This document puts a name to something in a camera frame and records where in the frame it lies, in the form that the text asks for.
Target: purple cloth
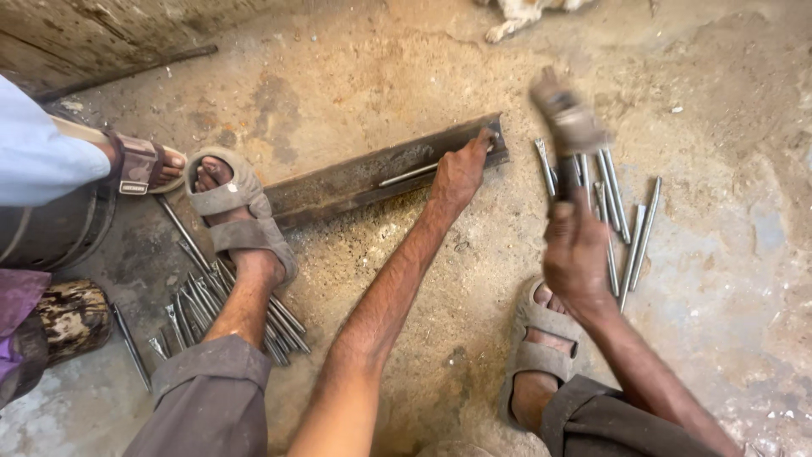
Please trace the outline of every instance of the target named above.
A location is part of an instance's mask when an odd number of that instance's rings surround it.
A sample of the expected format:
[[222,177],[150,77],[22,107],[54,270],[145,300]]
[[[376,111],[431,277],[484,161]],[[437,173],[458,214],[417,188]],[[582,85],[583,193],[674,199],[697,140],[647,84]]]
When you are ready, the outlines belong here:
[[11,346],[11,335],[37,306],[50,278],[46,272],[0,268],[0,384],[23,362]]

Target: wooden stump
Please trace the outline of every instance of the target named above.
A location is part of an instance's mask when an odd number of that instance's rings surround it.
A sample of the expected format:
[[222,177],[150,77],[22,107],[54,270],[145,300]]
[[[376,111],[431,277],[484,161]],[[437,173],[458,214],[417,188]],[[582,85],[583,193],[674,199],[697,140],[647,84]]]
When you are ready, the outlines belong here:
[[91,280],[50,286],[35,311],[48,337],[49,367],[104,346],[113,333],[107,297]]

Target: rusty barrel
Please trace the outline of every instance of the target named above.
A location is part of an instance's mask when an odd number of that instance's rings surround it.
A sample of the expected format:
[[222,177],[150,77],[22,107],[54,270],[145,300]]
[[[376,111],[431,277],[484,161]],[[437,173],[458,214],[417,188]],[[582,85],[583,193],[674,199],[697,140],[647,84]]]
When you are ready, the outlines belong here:
[[52,272],[87,259],[115,211],[109,185],[90,183],[41,207],[0,207],[0,268]]

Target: concrete floor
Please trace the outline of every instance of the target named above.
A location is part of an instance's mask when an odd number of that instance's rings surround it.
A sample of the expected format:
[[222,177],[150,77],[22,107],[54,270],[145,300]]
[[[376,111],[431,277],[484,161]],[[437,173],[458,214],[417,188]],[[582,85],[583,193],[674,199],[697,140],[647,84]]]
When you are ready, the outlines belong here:
[[[512,300],[545,246],[532,140],[546,130],[526,90],[554,64],[616,132],[630,216],[663,177],[626,316],[738,442],[810,455],[812,3],[684,0],[652,17],[648,2],[601,0],[489,46],[500,19],[469,0],[325,0],[224,33],[218,54],[171,76],[154,70],[74,99],[97,126],[188,152],[232,147],[269,183],[504,111],[512,162],[486,172],[426,275],[385,371],[374,454],[460,439],[496,456],[545,455],[499,422],[496,398]],[[287,235],[301,270],[283,301],[314,351],[271,373],[269,455],[287,449],[330,341],[426,195]],[[185,197],[170,199],[210,246]],[[125,310],[150,369],[146,340],[169,329],[162,305],[192,268],[178,238],[154,201],[122,198],[102,248],[64,274],[93,278]],[[614,384],[590,342],[577,363]],[[3,411],[0,455],[119,455],[150,409],[116,336]]]

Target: dog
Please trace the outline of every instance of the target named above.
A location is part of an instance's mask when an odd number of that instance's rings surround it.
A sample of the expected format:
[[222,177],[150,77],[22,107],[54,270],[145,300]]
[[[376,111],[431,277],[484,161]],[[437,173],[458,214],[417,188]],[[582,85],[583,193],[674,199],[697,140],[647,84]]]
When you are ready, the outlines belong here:
[[[482,6],[487,6],[493,0],[474,0]],[[542,18],[542,10],[555,8],[572,12],[592,0],[498,0],[499,7],[505,16],[501,25],[488,30],[485,40],[489,43],[498,43],[507,35],[538,22]]]

